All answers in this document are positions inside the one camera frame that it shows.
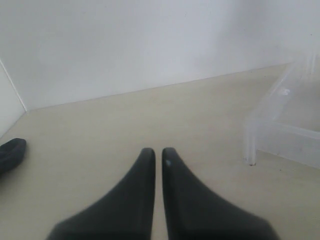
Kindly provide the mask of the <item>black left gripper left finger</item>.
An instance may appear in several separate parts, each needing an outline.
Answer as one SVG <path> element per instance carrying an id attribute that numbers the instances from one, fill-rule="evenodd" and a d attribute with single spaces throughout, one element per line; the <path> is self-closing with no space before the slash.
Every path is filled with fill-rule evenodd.
<path id="1" fill-rule="evenodd" d="M 49 240 L 149 240 L 155 205 L 156 156 L 143 148 L 104 197 L 52 229 Z"/>

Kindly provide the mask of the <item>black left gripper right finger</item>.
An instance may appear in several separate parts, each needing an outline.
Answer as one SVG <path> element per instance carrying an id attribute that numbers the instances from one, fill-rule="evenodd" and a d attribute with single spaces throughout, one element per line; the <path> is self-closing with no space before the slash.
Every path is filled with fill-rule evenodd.
<path id="1" fill-rule="evenodd" d="M 277 240 L 270 223 L 210 190 L 173 147 L 162 150 L 162 192 L 170 240 Z"/>

